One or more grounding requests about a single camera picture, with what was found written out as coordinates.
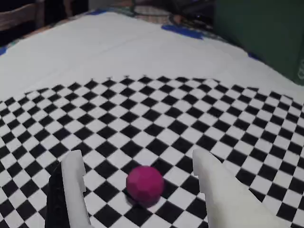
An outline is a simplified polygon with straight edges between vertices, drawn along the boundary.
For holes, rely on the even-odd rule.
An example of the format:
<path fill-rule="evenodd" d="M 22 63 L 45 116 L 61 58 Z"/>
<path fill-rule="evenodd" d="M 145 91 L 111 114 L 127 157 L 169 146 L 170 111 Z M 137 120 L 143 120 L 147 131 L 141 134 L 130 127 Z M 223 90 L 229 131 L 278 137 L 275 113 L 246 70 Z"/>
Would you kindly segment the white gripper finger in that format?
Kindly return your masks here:
<path fill-rule="evenodd" d="M 61 161 L 61 170 L 70 227 L 90 228 L 92 225 L 83 196 L 86 170 L 81 151 L 68 152 Z"/>
<path fill-rule="evenodd" d="M 286 228 L 288 225 L 271 213 L 210 152 L 195 149 L 193 173 L 205 195 L 210 228 Z"/>

